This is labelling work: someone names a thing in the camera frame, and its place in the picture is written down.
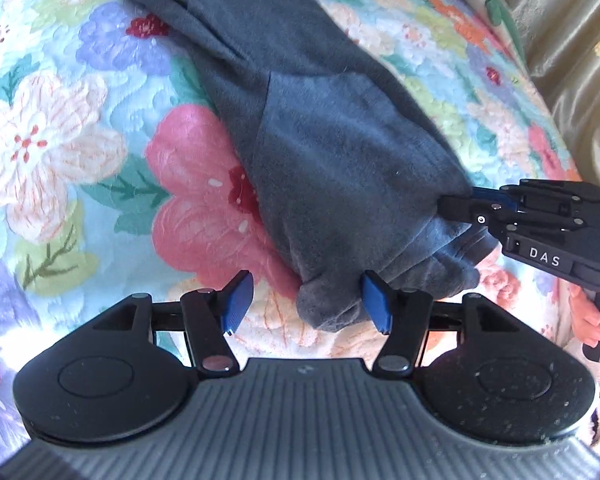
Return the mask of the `person's right hand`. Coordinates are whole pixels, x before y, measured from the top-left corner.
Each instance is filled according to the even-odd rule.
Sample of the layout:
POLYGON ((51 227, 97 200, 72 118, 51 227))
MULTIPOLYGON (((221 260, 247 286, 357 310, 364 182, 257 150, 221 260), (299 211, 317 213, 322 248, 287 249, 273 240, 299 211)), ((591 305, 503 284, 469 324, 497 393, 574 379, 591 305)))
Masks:
POLYGON ((573 335, 582 344, 595 348, 600 343, 600 312, 581 287, 570 284, 568 290, 573 335))

